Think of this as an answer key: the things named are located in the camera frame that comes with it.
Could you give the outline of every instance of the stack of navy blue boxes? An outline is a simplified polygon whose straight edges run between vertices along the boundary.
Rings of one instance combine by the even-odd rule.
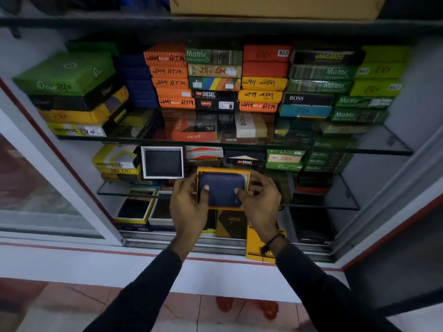
[[[125,81],[129,99],[136,108],[158,108],[157,93],[143,54],[114,57],[114,66]]]

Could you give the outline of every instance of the red box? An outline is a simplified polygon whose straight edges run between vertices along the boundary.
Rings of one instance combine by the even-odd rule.
[[[286,78],[289,63],[274,61],[244,61],[241,75],[243,77],[277,77]]]
[[[290,45],[265,45],[245,44],[243,48],[243,61],[276,61],[289,62],[292,46]]]

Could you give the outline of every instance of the wallet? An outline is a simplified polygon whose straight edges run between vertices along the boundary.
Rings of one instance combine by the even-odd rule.
[[[201,173],[198,176],[198,201],[203,186],[209,185],[209,207],[240,207],[235,188],[245,189],[245,178],[238,173]]]

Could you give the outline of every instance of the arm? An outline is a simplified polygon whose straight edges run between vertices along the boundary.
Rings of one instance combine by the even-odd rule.
[[[251,179],[261,185],[250,185],[258,196],[237,191],[246,216],[264,243],[276,234],[275,223],[281,195],[271,178],[251,172]],[[327,275],[296,246],[277,237],[269,245],[276,264],[291,288],[299,296],[314,326],[320,331],[398,331],[386,318],[359,301],[336,278]]]
[[[149,266],[127,285],[84,332],[150,331],[177,278],[182,263],[196,244],[208,215],[208,189],[200,202],[191,197],[196,175],[177,180],[171,195],[171,216],[176,237]]]

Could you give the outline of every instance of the red trim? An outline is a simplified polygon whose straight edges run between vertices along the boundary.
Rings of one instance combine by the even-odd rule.
[[[29,114],[26,108],[21,104],[21,102],[17,99],[17,97],[12,93],[11,89],[3,82],[3,79],[0,78],[0,88],[5,92],[5,94],[9,97],[9,99],[14,103],[14,105],[19,109],[19,111],[25,116],[26,120],[34,127],[36,132],[41,136],[41,138],[48,144],[54,154],[62,161],[62,163],[66,166],[69,172],[74,176],[74,178],[78,181],[83,189],[85,189],[86,193],[92,198],[92,200],[97,204],[100,210],[105,214],[108,220],[114,225],[115,228],[119,229],[119,227],[115,224],[114,218],[111,217],[109,212],[103,207],[103,205],[98,201],[97,197],[93,194],[93,192],[86,186],[85,182],[80,178],[80,176],[75,172],[74,168],[69,164],[69,162],[64,158],[64,156],[58,151],[55,144],[49,139],[49,137],[45,134],[45,132],[40,128],[38,123],[34,120],[34,118]]]
[[[423,218],[425,215],[427,215],[430,211],[432,211],[437,206],[443,204],[443,193],[439,195],[437,198],[435,198],[433,201],[431,201],[429,204],[418,210],[415,214],[413,214],[411,217],[409,217],[405,222],[394,228],[392,231],[390,231],[388,234],[383,236],[380,240],[375,242],[372,246],[370,246],[368,249],[363,251],[360,255],[357,255],[352,259],[350,262],[348,262],[343,268],[343,271],[346,271],[347,269],[351,268],[356,263],[362,261],[366,256],[371,254],[373,251],[375,251],[377,248],[379,248],[381,245],[383,245],[386,241],[390,240],[392,237],[397,235],[398,233],[404,231],[409,226],[411,226],[413,223],[418,221],[419,219]]]
[[[32,247],[32,248],[42,248],[42,249],[59,249],[62,251],[88,251],[93,253],[104,253],[104,254],[118,254],[118,255],[132,255],[132,256],[152,256],[156,257],[158,254],[148,254],[148,253],[135,253],[130,251],[102,251],[99,249],[89,249],[89,248],[72,248],[72,247],[57,247],[57,246],[46,246],[46,245],[31,245],[24,243],[7,243],[0,242],[0,246],[16,246],[16,247]],[[267,267],[276,267],[274,263],[267,262],[254,262],[254,261],[236,261],[236,260],[224,260],[218,258],[196,258],[196,257],[187,257],[186,260],[195,260],[195,261],[207,261],[207,262],[222,262],[222,263],[239,263],[239,264],[253,264],[257,266],[267,266]],[[326,271],[341,271],[341,269],[335,268],[322,268]]]

